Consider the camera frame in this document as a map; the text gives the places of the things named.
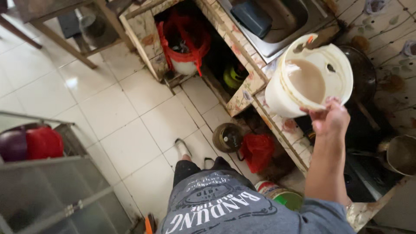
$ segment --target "green lid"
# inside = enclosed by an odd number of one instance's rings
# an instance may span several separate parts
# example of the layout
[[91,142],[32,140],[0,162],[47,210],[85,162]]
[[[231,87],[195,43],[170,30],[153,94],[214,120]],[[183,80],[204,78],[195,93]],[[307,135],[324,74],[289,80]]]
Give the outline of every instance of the green lid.
[[293,211],[299,211],[303,204],[302,197],[294,192],[283,192],[277,195],[273,200]]

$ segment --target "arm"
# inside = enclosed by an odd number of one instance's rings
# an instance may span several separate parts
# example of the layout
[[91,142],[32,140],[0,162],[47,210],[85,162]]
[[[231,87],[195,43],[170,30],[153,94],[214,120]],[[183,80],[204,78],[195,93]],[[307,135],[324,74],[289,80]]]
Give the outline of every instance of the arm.
[[305,196],[347,205],[344,182],[345,133],[349,114],[336,98],[327,99],[327,110],[306,110],[316,132],[315,147],[305,185]]

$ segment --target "cooking pot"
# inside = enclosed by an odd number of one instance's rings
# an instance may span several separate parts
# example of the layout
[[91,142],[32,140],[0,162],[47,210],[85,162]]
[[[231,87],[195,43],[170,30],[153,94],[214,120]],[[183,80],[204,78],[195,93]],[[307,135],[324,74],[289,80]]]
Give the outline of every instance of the cooking pot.
[[383,166],[406,176],[416,174],[416,138],[408,135],[390,137],[378,146],[378,152],[350,149],[350,154],[377,157]]

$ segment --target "foot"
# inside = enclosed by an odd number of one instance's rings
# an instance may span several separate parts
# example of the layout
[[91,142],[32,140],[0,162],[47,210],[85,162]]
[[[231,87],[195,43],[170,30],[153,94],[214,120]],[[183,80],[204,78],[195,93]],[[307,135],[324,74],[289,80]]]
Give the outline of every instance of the foot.
[[185,155],[187,155],[190,158],[192,157],[191,153],[186,147],[185,142],[181,138],[178,138],[175,140],[175,147],[176,147],[176,150],[178,151],[178,160],[183,160],[183,157]]
[[214,166],[214,160],[212,158],[204,159],[204,169],[211,169]]

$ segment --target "black shorts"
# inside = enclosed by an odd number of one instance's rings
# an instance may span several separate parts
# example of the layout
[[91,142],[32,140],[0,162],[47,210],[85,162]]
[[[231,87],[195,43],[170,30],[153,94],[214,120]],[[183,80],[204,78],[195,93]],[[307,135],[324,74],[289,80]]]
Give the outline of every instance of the black shorts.
[[195,163],[188,160],[181,160],[176,163],[175,175],[173,177],[173,187],[175,187],[183,179],[190,177],[198,172],[211,171],[211,170],[229,170],[238,173],[230,164],[223,158],[217,157],[214,162],[214,166],[211,169],[201,170]]

